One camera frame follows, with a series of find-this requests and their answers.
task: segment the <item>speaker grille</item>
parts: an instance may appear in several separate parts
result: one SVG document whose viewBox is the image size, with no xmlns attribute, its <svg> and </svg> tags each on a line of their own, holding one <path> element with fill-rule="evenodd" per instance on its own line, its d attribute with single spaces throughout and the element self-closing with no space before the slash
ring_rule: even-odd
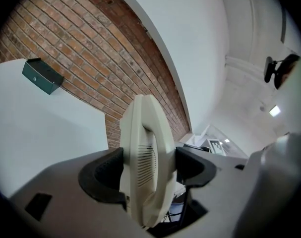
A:
<svg viewBox="0 0 301 238">
<path fill-rule="evenodd" d="M 152 179 L 157 165 L 155 150 L 150 145 L 139 145 L 137 156 L 137 186 L 141 187 Z"/>
</svg>

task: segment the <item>ceiling light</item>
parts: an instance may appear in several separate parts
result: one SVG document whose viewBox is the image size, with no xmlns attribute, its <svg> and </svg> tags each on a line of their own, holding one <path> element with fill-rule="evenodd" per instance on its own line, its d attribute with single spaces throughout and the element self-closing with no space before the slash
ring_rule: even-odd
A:
<svg viewBox="0 0 301 238">
<path fill-rule="evenodd" d="M 280 113 L 280 109 L 278 106 L 274 106 L 271 111 L 269 111 L 269 114 L 272 116 L 272 117 L 275 117 L 276 115 L 278 115 Z"/>
</svg>

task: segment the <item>person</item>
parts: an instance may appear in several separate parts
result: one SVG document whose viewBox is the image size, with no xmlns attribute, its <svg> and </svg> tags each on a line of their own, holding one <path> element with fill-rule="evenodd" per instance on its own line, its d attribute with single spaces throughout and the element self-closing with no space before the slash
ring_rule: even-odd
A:
<svg viewBox="0 0 301 238">
<path fill-rule="evenodd" d="M 276 89 L 279 89 L 279 87 L 287 80 L 299 60 L 300 56 L 290 54 L 281 62 L 275 73 L 274 83 Z"/>
</svg>

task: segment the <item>green box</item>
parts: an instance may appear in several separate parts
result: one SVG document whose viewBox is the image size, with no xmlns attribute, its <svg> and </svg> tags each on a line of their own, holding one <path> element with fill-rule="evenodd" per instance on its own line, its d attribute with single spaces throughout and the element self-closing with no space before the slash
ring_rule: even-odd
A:
<svg viewBox="0 0 301 238">
<path fill-rule="evenodd" d="M 22 74 L 49 95 L 61 86 L 64 79 L 41 58 L 27 60 Z"/>
</svg>

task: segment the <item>brick arch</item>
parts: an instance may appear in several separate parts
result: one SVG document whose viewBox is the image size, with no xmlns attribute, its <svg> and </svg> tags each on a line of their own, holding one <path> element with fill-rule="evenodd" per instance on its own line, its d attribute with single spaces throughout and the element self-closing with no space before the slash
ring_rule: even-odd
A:
<svg viewBox="0 0 301 238">
<path fill-rule="evenodd" d="M 172 76 L 123 0 L 21 0 L 0 33 L 0 62 L 41 57 L 62 87 L 105 113 L 109 147 L 136 94 L 160 102 L 175 140 L 189 132 Z"/>
</svg>

